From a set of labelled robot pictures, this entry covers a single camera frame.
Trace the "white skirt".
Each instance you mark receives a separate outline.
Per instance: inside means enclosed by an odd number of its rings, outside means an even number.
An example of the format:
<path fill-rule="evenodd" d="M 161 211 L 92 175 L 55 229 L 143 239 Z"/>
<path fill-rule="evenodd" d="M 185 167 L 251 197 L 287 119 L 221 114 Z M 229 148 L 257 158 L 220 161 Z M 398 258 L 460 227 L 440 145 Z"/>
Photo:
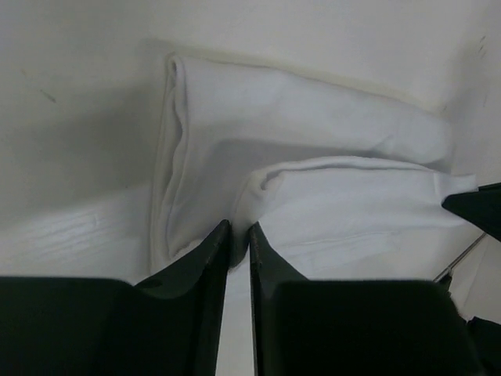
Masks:
<path fill-rule="evenodd" d="M 281 70 L 166 61 L 150 209 L 150 268 L 222 220 L 234 244 L 216 372 L 252 375 L 249 229 L 306 276 L 394 251 L 406 234 L 461 230 L 442 202 L 476 193 L 452 172 L 450 124 L 384 96 Z"/>

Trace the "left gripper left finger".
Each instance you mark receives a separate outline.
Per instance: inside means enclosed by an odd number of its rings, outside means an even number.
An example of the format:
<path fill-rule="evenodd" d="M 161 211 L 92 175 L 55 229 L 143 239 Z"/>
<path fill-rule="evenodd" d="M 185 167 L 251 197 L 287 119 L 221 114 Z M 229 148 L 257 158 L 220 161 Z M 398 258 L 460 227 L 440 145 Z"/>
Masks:
<path fill-rule="evenodd" d="M 231 226 L 136 285 L 1 279 L 4 375 L 213 375 Z"/>

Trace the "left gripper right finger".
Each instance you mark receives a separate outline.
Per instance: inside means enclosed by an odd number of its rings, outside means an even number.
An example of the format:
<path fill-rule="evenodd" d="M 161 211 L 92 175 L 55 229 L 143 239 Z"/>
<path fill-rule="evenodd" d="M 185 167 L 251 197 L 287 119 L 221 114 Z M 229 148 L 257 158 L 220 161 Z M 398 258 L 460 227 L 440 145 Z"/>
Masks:
<path fill-rule="evenodd" d="M 486 375 L 450 294 L 429 280 L 310 280 L 251 227 L 259 375 Z"/>

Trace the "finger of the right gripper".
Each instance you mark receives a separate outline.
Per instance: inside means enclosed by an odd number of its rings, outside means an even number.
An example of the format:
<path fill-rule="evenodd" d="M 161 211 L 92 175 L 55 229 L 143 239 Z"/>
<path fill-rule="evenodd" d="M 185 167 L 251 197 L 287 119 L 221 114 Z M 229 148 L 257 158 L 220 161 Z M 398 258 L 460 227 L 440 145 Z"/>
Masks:
<path fill-rule="evenodd" d="M 442 207 L 488 235 L 501 234 L 501 189 L 499 184 L 480 186 L 478 191 L 448 196 Z"/>

